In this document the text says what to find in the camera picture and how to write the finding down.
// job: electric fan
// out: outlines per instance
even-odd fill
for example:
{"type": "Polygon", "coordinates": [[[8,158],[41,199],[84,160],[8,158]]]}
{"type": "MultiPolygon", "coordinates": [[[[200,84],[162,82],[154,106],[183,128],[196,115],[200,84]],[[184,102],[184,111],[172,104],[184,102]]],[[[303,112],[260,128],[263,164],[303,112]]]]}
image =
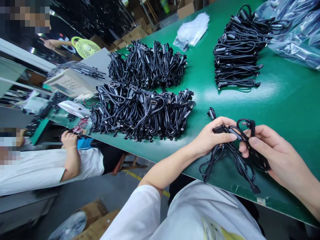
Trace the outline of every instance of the electric fan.
{"type": "Polygon", "coordinates": [[[58,106],[61,107],[63,110],[67,111],[68,113],[76,115],[80,118],[88,117],[91,114],[90,110],[82,104],[75,103],[69,100],[58,103],[58,106]]]}
{"type": "Polygon", "coordinates": [[[87,57],[101,50],[101,48],[97,44],[88,39],[73,37],[71,39],[71,42],[80,57],[82,57],[83,59],[86,59],[87,57]]]}

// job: yellow floor line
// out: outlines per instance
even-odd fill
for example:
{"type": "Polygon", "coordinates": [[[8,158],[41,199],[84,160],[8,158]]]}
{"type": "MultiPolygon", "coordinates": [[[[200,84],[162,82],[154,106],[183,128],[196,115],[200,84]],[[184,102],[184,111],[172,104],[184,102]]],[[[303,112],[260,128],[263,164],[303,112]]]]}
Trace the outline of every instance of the yellow floor line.
{"type": "MultiPolygon", "coordinates": [[[[129,170],[122,170],[123,172],[125,172],[126,174],[129,174],[130,176],[134,177],[135,179],[138,179],[139,181],[141,181],[141,177],[139,177],[138,175],[134,174],[133,172],[130,172],[129,170]]],[[[170,197],[170,193],[168,193],[167,191],[163,190],[163,195],[165,195],[166,197],[170,197]]]]}

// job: plastic wrap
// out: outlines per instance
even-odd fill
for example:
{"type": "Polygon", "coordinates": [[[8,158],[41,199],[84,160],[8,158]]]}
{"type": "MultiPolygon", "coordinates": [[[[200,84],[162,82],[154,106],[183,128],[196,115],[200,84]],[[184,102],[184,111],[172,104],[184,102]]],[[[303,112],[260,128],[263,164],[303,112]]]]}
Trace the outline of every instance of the plastic wrap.
{"type": "Polygon", "coordinates": [[[269,0],[255,14],[259,19],[289,20],[291,28],[268,47],[285,59],[320,70],[320,0],[269,0]]]}
{"type": "Polygon", "coordinates": [[[85,228],[87,216],[84,211],[72,214],[49,236],[48,240],[72,240],[85,228]]]}
{"type": "Polygon", "coordinates": [[[209,15],[200,13],[193,21],[183,23],[177,32],[177,37],[173,42],[183,52],[188,49],[188,45],[195,46],[208,28],[209,15]]]}

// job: green fan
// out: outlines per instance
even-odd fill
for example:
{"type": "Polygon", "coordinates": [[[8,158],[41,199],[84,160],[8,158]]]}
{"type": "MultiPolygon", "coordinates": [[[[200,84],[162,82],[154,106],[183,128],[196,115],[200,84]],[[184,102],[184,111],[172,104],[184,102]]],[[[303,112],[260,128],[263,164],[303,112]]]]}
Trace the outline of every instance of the green fan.
{"type": "Polygon", "coordinates": [[[71,42],[80,57],[83,59],[86,59],[87,57],[101,50],[101,48],[94,42],[80,37],[73,37],[71,42]]]}

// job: white sleeve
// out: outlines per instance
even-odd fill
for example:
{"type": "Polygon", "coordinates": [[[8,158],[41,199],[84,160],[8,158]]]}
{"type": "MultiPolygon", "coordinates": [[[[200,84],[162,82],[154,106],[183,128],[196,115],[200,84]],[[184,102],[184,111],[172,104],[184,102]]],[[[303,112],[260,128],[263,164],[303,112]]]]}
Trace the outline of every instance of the white sleeve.
{"type": "Polygon", "coordinates": [[[64,171],[64,167],[50,168],[3,179],[0,183],[0,195],[15,194],[59,185],[64,171]]]}
{"type": "Polygon", "coordinates": [[[149,239],[160,225],[161,197],[156,188],[136,188],[101,240],[149,239]]]}

